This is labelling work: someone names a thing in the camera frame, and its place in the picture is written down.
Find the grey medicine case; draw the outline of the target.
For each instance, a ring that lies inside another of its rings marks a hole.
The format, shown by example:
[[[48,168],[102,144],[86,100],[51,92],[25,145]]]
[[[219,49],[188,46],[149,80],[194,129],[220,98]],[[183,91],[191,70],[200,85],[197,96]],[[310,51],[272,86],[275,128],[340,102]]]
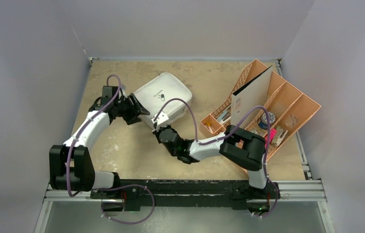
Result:
[[[173,74],[163,72],[139,89],[133,92],[141,105],[147,109],[149,115],[140,115],[152,130],[152,119],[157,115],[161,107],[170,99],[179,98],[187,104],[191,104],[192,92]]]

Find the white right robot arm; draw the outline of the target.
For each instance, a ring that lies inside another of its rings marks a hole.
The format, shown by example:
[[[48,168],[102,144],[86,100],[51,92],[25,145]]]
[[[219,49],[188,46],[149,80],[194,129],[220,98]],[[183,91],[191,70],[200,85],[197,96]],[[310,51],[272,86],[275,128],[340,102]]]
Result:
[[[153,134],[179,161],[191,164],[222,155],[247,171],[249,191],[254,197],[260,198],[268,192],[267,147],[260,135],[234,125],[217,136],[199,141],[183,139],[170,125],[154,130]]]

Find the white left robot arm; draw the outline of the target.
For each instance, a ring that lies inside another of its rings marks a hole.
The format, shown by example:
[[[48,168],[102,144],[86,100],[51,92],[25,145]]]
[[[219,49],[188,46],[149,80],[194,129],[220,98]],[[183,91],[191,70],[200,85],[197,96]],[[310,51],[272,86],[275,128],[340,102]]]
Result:
[[[80,128],[63,144],[49,150],[51,187],[70,193],[102,189],[108,198],[117,198],[121,194],[118,174],[96,171],[90,151],[113,120],[121,117],[131,125],[141,121],[140,115],[148,116],[150,111],[134,94],[124,95],[118,86],[104,86]]]

